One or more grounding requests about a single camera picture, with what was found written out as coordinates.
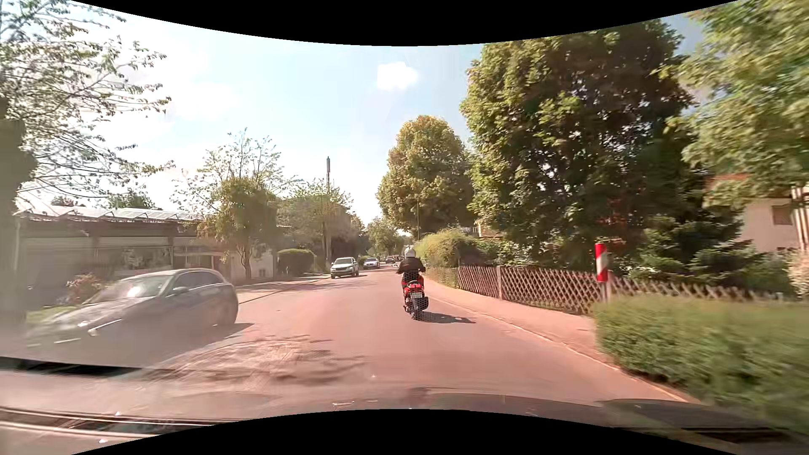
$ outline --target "house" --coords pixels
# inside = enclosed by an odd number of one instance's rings
[[[15,215],[13,264],[28,304],[51,304],[76,274],[121,279],[159,270],[207,267],[244,281],[238,256],[213,239],[197,238],[200,215],[168,210],[100,209],[37,204]],[[271,253],[252,259],[255,277],[272,277]]]

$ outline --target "black jacket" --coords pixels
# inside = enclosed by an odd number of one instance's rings
[[[426,272],[427,269],[418,257],[406,257],[399,263],[399,268],[396,269],[396,272],[401,274],[409,271]]]

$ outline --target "fence post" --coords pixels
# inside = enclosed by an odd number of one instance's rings
[[[608,253],[607,245],[601,242],[595,244],[595,279],[601,283],[601,295],[605,302],[610,300],[612,289],[610,289],[610,273],[607,268]]]
[[[500,300],[503,300],[503,278],[502,278],[501,267],[502,266],[497,266],[496,270],[498,272],[498,298]]]

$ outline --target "sky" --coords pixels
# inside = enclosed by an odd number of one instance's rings
[[[176,162],[176,169],[145,180],[164,210],[177,208],[170,196],[182,170],[198,168],[206,149],[244,128],[250,137],[272,139],[288,176],[322,177],[330,157],[332,181],[351,194],[364,223],[381,215],[375,194],[403,123],[421,114],[441,117],[469,139],[459,106],[466,69],[482,45],[328,45],[121,15],[127,22],[111,33],[167,55],[133,81],[162,83],[158,93],[172,102],[166,115],[116,116],[97,131],[110,146],[137,143],[122,153],[126,158]],[[665,20],[684,36],[681,52],[692,52],[699,27],[681,15]]]

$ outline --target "road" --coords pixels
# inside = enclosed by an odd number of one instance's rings
[[[0,374],[7,406],[248,418],[299,399],[448,387],[591,404],[672,399],[660,389],[500,321],[431,300],[401,307],[392,269],[301,283],[240,305],[226,334],[172,347],[155,370],[111,377]]]

